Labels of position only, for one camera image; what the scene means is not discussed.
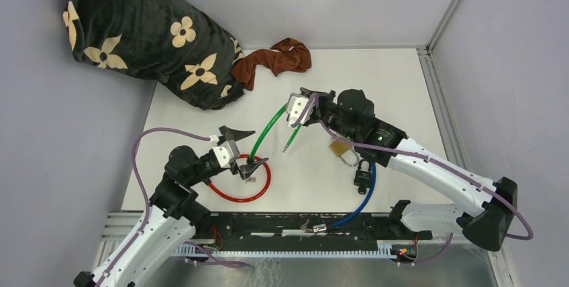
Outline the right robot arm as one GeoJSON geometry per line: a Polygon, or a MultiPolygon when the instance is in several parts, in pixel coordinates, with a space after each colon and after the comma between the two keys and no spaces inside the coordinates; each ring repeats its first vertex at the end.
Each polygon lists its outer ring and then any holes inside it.
{"type": "Polygon", "coordinates": [[[479,176],[437,156],[376,117],[364,91],[301,88],[290,96],[287,112],[291,127],[318,123],[364,160],[406,174],[450,199],[449,204],[399,201],[387,221],[393,237],[404,239],[413,231],[458,233],[487,251],[499,251],[507,238],[520,239],[509,231],[513,220],[522,218],[515,181],[479,176]]]}

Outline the green cable lock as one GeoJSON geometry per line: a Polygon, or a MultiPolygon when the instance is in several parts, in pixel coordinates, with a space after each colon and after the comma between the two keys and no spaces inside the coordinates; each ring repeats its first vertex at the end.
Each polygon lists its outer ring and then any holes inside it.
{"type": "MultiPolygon", "coordinates": [[[[276,124],[276,122],[287,112],[287,104],[284,104],[274,115],[273,117],[270,119],[270,121],[265,125],[264,129],[261,131],[261,134],[257,137],[257,140],[255,141],[252,150],[249,154],[249,156],[246,158],[247,163],[253,162],[255,160],[256,157],[256,153],[259,150],[260,146],[262,145],[262,142],[265,140],[266,136],[270,133],[271,129],[274,127],[274,125],[276,124]]],[[[294,139],[296,138],[298,132],[300,131],[301,125],[298,124],[295,128],[293,133],[290,135],[290,137],[287,140],[287,143],[285,144],[283,151],[282,152],[286,152],[288,150],[288,148],[290,147],[290,145],[293,143],[294,139]]]]}

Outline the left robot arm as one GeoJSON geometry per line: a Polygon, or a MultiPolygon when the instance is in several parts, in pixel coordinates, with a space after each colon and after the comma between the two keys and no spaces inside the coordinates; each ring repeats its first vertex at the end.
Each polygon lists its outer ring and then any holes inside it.
{"type": "Polygon", "coordinates": [[[190,146],[178,146],[169,153],[154,193],[142,193],[145,209],[136,226],[101,265],[79,272],[74,286],[145,286],[178,247],[210,232],[211,212],[198,202],[193,186],[227,170],[246,179],[267,161],[237,163],[241,156],[237,142],[253,135],[253,130],[221,126],[217,135],[207,137],[168,127],[163,130],[204,141],[210,148],[202,156],[190,146]]]}

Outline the red cable lock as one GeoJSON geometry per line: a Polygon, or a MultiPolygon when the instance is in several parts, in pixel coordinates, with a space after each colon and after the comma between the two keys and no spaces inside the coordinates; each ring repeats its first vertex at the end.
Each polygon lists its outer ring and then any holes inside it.
{"type": "Polygon", "coordinates": [[[263,164],[263,167],[265,169],[265,173],[266,173],[266,181],[264,186],[261,188],[261,190],[259,192],[257,192],[256,194],[254,194],[253,196],[249,196],[246,198],[243,197],[235,197],[235,196],[231,196],[228,195],[226,193],[224,193],[223,191],[221,191],[220,189],[218,189],[216,187],[216,185],[214,185],[211,181],[207,182],[206,185],[219,197],[221,197],[224,200],[227,200],[229,202],[232,203],[250,203],[253,202],[255,200],[258,200],[259,198],[263,197],[265,195],[265,193],[268,191],[268,189],[270,188],[270,184],[272,182],[272,172],[270,169],[270,166],[267,163],[263,164]]]}

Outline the blue cable lock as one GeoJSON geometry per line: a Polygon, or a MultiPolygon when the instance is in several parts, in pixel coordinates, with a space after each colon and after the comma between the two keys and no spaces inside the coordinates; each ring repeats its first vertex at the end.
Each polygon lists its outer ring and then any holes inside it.
{"type": "Polygon", "coordinates": [[[377,179],[377,171],[375,163],[370,162],[368,160],[360,161],[358,163],[358,167],[354,177],[354,185],[358,187],[358,193],[365,195],[365,198],[360,204],[360,206],[349,215],[341,218],[340,220],[333,222],[331,225],[322,223],[319,225],[308,227],[307,224],[309,221],[306,221],[305,224],[301,225],[301,231],[304,233],[324,232],[327,231],[329,228],[338,228],[354,220],[363,211],[365,206],[369,203],[376,186],[376,179],[377,179]]]}

